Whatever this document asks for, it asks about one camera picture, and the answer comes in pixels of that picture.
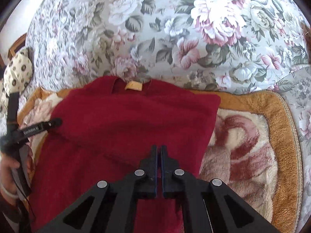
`round metal pin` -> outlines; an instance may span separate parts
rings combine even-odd
[[[145,174],[144,170],[138,169],[138,170],[135,171],[135,175],[136,176],[143,176],[144,174]]]
[[[219,187],[219,186],[221,186],[222,181],[221,181],[220,179],[213,179],[213,180],[212,180],[212,184],[213,184],[214,186]]]
[[[97,186],[99,187],[99,188],[104,188],[104,187],[106,187],[108,185],[108,183],[106,182],[106,181],[104,181],[104,180],[101,180],[101,181],[99,181],[98,183],[97,183]]]
[[[176,169],[175,170],[175,174],[176,175],[179,175],[179,176],[182,176],[185,174],[185,171],[183,169]]]

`yellow tag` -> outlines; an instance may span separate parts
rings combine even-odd
[[[126,89],[132,89],[132,90],[136,90],[136,91],[141,91],[142,90],[142,83],[132,80],[128,84],[126,84],[125,90]]]

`red shirt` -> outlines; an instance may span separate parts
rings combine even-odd
[[[152,80],[143,90],[105,76],[76,89],[60,102],[32,180],[30,203],[37,231],[99,180],[114,182],[134,172],[152,145],[198,176],[220,104],[217,95],[194,95]],[[172,200],[139,200],[135,233],[179,233],[180,211]]]

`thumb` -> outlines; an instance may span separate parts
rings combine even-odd
[[[1,160],[1,168],[19,168],[20,163],[13,159],[12,157],[9,157],[7,155],[3,155],[2,160]]]

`black cable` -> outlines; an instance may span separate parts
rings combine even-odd
[[[36,220],[36,216],[35,216],[34,211],[32,210],[32,207],[31,207],[30,202],[29,202],[29,200],[27,199],[26,195],[25,195],[25,194],[22,192],[22,190],[19,188],[19,186],[17,185],[15,179],[13,179],[13,181],[14,181],[16,187],[18,188],[18,190],[21,192],[21,194],[23,195],[23,197],[24,197],[25,200],[27,201],[27,203],[28,203],[28,205],[29,205],[29,208],[30,208],[30,210],[31,210],[31,212],[32,212],[32,215],[33,215],[33,217],[34,217],[34,219],[32,220],[32,222],[29,220],[29,222],[27,223],[27,225],[24,227],[24,229],[22,230],[22,232],[24,232],[25,230],[27,230],[28,226],[30,226],[30,224],[32,224],[32,223]]]

